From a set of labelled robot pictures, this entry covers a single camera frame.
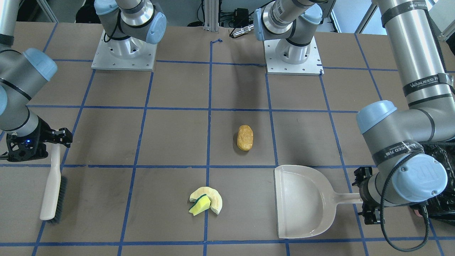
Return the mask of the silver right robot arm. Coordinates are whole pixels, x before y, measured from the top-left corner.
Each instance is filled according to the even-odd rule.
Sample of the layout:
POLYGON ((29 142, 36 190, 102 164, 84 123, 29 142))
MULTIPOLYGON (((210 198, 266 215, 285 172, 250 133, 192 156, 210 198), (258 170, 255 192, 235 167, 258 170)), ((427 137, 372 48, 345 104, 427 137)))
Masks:
POLYGON ((73 142, 67 128, 52 129, 27 106, 55 75, 57 65, 38 49, 20 53, 12 48, 19 5, 18 0, 1 1, 0 128, 7 143, 1 159, 9 162, 44 159, 48 156, 46 143, 69 148, 73 142))

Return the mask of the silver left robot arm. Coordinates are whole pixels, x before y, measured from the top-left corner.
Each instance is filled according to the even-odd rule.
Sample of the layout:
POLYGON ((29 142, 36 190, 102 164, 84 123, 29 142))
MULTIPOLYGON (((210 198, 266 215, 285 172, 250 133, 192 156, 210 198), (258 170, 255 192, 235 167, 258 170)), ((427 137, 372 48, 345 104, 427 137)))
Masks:
POLYGON ((356 174, 363 200, 361 215, 367 225, 378 224, 382 190, 388 183, 384 206, 426 201, 444 191, 448 175, 444 166, 424 154, 423 142, 454 139, 453 77, 444 70, 428 21, 424 0, 374 0, 379 7, 408 110, 400 111, 388 100, 357 113, 359 130, 378 172, 356 174))

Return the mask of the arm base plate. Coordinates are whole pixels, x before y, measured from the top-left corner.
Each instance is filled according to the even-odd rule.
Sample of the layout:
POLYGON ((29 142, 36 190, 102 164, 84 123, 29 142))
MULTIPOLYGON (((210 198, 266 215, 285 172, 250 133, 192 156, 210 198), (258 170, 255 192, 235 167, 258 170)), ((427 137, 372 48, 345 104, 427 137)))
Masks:
POLYGON ((298 47, 286 39, 263 42, 267 73, 271 75, 322 76, 325 74, 315 37, 298 47))
POLYGON ((91 68, 105 71, 152 71, 155 64, 157 45, 136 38, 123 41, 107 39, 101 34, 91 68))

